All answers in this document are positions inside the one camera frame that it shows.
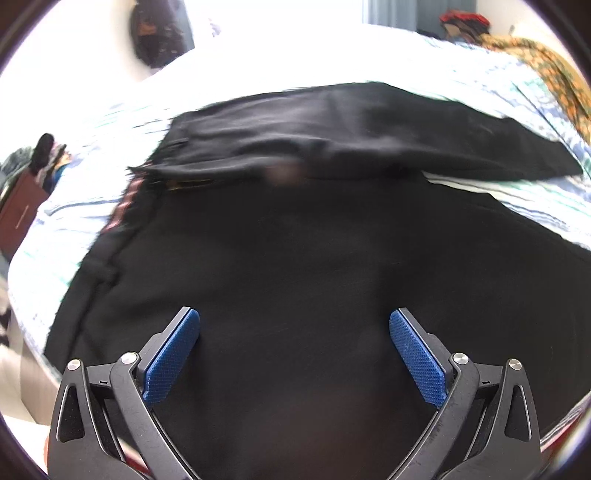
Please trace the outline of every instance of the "striped bedsheet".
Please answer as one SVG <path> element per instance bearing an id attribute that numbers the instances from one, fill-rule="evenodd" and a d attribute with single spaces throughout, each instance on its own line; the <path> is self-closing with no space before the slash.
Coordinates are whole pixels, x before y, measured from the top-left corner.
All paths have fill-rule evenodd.
<path id="1" fill-rule="evenodd" d="M 528 66 L 503 53 L 374 25 L 304 36 L 299 28 L 272 28 L 225 28 L 207 48 L 190 51 L 142 82 L 88 129 L 88 139 L 72 152 L 73 162 L 39 208 L 9 271 L 11 305 L 31 349 L 43 352 L 80 262 L 129 183 L 128 167 L 149 157 L 175 116 L 245 95 L 379 81 L 514 118 L 561 141 L 585 174 L 536 182 L 477 182 L 426 173 L 427 178 L 490 193 L 508 208 L 591 249 L 590 147 Z"/>

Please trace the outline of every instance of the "blue gripper pad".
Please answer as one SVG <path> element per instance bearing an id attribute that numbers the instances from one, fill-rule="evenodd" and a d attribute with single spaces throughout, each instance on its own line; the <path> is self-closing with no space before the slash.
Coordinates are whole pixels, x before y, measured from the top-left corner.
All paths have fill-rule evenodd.
<path id="1" fill-rule="evenodd" d="M 389 326 L 390 338 L 421 395 L 427 403 L 441 408 L 447 397 L 443 370 L 400 311 L 392 312 Z"/>
<path id="2" fill-rule="evenodd" d="M 142 398 L 147 406 L 151 407 L 166 398 L 199 338 L 200 330 L 199 314 L 191 309 L 146 369 Z"/>

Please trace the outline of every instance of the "yellow floral fabric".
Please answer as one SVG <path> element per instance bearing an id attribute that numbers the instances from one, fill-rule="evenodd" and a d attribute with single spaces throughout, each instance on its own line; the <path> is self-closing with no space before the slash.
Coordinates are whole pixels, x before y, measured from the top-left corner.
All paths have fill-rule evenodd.
<path id="1" fill-rule="evenodd" d="M 591 144 L 591 90 L 569 62 L 551 48 L 528 38 L 483 34 L 479 39 L 481 46 L 513 55 L 532 67 L 581 137 Z"/>

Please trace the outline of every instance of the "metal pivot screw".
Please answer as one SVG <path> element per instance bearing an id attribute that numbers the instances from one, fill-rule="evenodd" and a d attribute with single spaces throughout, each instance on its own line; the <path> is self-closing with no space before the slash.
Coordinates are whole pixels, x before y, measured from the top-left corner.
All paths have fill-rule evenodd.
<path id="1" fill-rule="evenodd" d="M 76 370 L 80 366 L 80 360 L 75 358 L 74 360 L 70 360 L 68 363 L 68 370 Z"/>
<path id="2" fill-rule="evenodd" d="M 453 361 L 458 365 L 466 365 L 468 363 L 468 356 L 465 353 L 454 353 Z"/>
<path id="3" fill-rule="evenodd" d="M 138 359 L 138 354 L 134 352 L 127 352 L 121 355 L 121 362 L 125 365 L 134 363 Z"/>
<path id="4" fill-rule="evenodd" d="M 523 367 L 523 365 L 521 365 L 521 362 L 516 358 L 512 358 L 511 360 L 509 360 L 509 366 L 513 370 L 521 370 L 521 368 Z"/>

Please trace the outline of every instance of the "white wall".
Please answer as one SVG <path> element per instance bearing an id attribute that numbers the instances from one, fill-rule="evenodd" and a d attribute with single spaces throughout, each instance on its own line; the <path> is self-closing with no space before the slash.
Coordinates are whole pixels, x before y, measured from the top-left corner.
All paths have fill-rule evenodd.
<path id="1" fill-rule="evenodd" d="M 491 22 L 492 35 L 509 35 L 530 38 L 549 46 L 574 67 L 574 60 L 540 16 L 522 0 L 477 0 L 476 11 Z"/>
<path id="2" fill-rule="evenodd" d="M 68 143 L 93 113 L 150 76 L 128 34 L 132 0 L 61 0 L 0 76 L 0 162 L 44 132 Z"/>

